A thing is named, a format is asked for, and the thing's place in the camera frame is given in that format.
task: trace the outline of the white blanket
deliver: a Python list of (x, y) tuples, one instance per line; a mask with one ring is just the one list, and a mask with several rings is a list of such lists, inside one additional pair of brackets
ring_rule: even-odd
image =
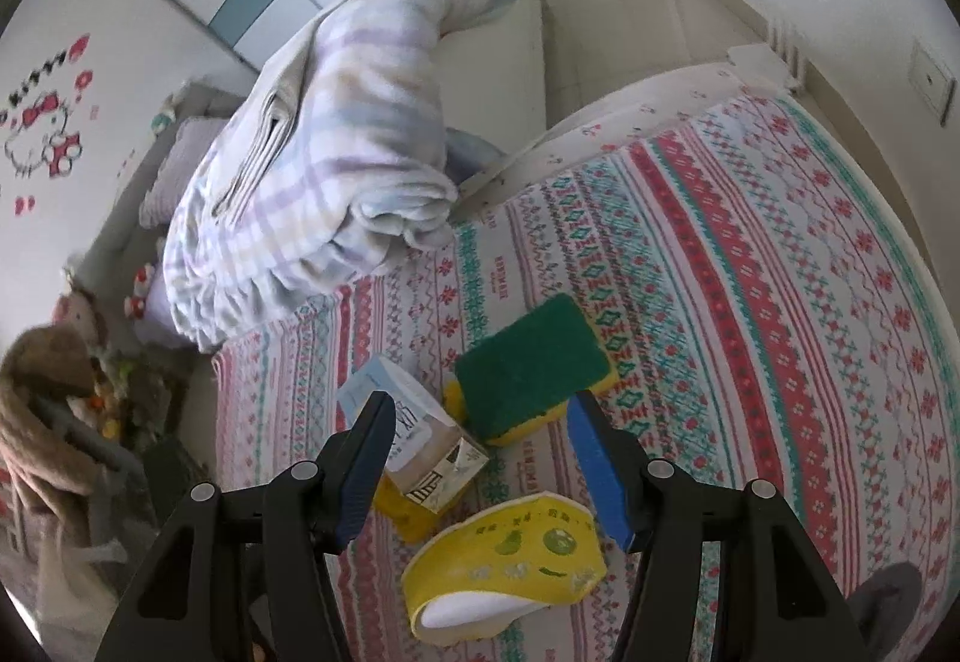
[[(491, 1), (342, 0), (277, 52), (176, 209), (163, 269), (181, 333), (209, 350), (449, 239), (457, 189), (430, 53)], [(265, 119), (291, 95), (298, 43), (287, 135)]]

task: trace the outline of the hello kitty sticker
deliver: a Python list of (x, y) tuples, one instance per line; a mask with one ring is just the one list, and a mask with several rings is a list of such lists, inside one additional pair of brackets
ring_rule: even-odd
[(80, 132), (71, 117), (83, 91), (93, 82), (93, 71), (80, 69), (72, 85), (67, 84), (72, 103), (69, 97), (57, 90), (44, 90), (41, 84), (55, 71), (72, 69), (83, 57), (88, 42), (89, 35), (85, 34), (68, 50), (33, 70), (8, 96), (10, 109), (0, 111), (0, 128), (6, 131), (3, 153), (19, 177), (32, 177), (38, 171), (51, 180), (66, 177), (83, 155)]
[(43, 168), (51, 178), (66, 177), (83, 153), (80, 134), (67, 131), (70, 105), (56, 91), (41, 94), (21, 114), (16, 130), (4, 143), (4, 153), (20, 177)]

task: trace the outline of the yellow plastic bag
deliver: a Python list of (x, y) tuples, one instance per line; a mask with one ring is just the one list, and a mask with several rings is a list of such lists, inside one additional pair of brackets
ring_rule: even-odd
[(401, 582), (414, 635), (450, 646), (491, 638), (539, 608), (579, 603), (606, 572), (589, 510), (543, 492), (445, 529)]
[[(446, 505), (443, 512), (454, 507), (463, 497), (467, 488), (469, 486), (464, 486)], [(380, 483), (376, 485), (373, 507), (393, 521), (400, 539), (411, 545), (429, 537), (440, 523), (440, 518), (442, 518), (442, 514), (438, 515), (432, 510), (427, 510), (423, 505), (416, 504), (416, 502), (400, 494), (400, 490), (387, 476), (383, 476)]]

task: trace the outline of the yellow packaging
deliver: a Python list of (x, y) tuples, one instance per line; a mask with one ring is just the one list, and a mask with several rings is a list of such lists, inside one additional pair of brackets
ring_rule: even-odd
[(579, 603), (607, 565), (589, 510), (550, 492), (495, 505), (445, 529), (403, 572), (416, 638), (491, 638), (546, 606)]

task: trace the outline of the screw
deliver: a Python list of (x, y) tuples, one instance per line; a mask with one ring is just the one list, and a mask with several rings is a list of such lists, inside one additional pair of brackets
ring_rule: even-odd
[(216, 493), (217, 489), (212, 483), (198, 483), (190, 489), (190, 499), (194, 502), (206, 502)]
[(317, 464), (313, 461), (298, 461), (290, 471), (295, 480), (310, 480), (318, 473)]
[(654, 459), (647, 465), (647, 472), (654, 478), (665, 480), (673, 475), (673, 465), (663, 459)]
[(760, 499), (772, 499), (776, 497), (776, 486), (769, 480), (755, 480), (750, 484), (750, 490), (760, 497)]

